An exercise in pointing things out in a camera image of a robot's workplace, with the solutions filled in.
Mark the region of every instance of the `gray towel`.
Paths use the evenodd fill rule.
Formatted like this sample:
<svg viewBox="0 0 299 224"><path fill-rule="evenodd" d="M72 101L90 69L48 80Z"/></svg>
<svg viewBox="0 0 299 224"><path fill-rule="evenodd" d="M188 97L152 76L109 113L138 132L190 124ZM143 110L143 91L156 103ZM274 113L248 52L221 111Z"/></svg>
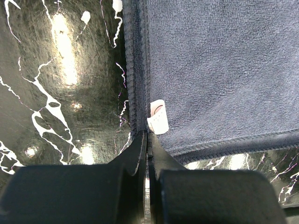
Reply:
<svg viewBox="0 0 299 224"><path fill-rule="evenodd" d="M181 163L299 143L299 2L124 0L132 135L163 99Z"/></svg>

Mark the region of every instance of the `white tag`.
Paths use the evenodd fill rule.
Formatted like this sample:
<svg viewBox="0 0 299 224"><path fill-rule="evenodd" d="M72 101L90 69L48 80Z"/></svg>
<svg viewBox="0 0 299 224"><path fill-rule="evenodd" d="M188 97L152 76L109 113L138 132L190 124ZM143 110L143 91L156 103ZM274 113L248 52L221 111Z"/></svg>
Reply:
<svg viewBox="0 0 299 224"><path fill-rule="evenodd" d="M164 134L169 130L165 102L162 99L150 103L150 130L155 134Z"/></svg>

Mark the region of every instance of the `terry cloth fabric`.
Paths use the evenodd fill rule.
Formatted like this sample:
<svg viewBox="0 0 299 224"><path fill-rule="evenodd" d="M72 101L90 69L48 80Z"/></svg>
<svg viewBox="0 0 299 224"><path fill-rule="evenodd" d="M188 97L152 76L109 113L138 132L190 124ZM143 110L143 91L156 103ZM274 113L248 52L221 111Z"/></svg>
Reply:
<svg viewBox="0 0 299 224"><path fill-rule="evenodd" d="M165 101L181 163L299 143L299 2L123 0L132 135Z"/></svg>

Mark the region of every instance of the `folded towel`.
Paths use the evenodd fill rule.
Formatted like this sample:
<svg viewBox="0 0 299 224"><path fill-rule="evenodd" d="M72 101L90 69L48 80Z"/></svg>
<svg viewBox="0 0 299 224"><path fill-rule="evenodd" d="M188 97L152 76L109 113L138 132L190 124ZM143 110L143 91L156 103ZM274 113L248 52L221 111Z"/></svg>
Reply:
<svg viewBox="0 0 299 224"><path fill-rule="evenodd" d="M132 135L165 101L181 163L299 143L299 2L123 0Z"/></svg>

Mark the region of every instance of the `black marble surface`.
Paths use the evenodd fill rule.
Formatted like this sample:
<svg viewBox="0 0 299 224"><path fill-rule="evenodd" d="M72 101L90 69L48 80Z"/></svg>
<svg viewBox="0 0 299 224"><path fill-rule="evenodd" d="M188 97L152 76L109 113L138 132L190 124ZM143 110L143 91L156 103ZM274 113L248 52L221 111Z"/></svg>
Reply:
<svg viewBox="0 0 299 224"><path fill-rule="evenodd" d="M130 144L122 15L113 1L5 0L0 16L0 187L19 166L111 161ZM187 167L257 170L289 205L299 203L298 162L290 148Z"/></svg>

